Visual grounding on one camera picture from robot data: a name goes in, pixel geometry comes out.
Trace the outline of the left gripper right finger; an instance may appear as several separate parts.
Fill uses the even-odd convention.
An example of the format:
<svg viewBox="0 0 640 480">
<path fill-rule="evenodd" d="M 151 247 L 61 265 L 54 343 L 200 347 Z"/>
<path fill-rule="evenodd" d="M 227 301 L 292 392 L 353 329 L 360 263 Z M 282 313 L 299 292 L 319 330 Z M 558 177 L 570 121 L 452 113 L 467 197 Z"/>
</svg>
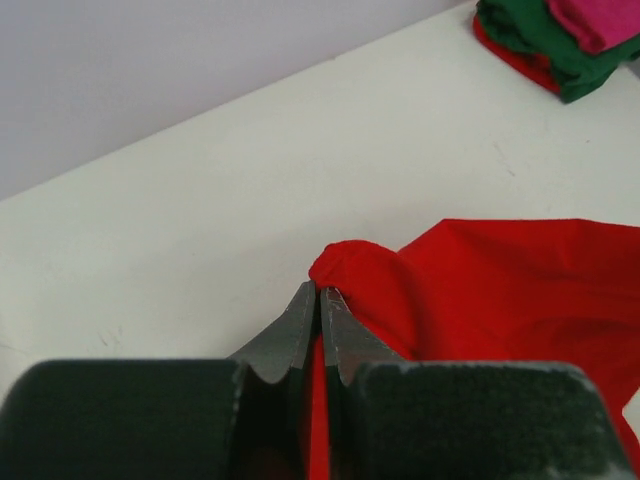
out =
<svg viewBox="0 0 640 480">
<path fill-rule="evenodd" d="M 631 479 L 601 395 L 557 362 L 403 359 L 319 296 L 334 479 Z"/>
</svg>

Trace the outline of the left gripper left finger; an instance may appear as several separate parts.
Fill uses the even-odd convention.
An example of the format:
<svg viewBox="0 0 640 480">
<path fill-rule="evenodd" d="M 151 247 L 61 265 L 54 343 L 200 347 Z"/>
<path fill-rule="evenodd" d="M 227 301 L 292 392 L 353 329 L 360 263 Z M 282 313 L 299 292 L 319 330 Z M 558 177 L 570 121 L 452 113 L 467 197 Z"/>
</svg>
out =
<svg viewBox="0 0 640 480">
<path fill-rule="evenodd" d="M 232 355 L 37 363 L 1 407 L 5 479 L 302 479 L 316 288 Z"/>
</svg>

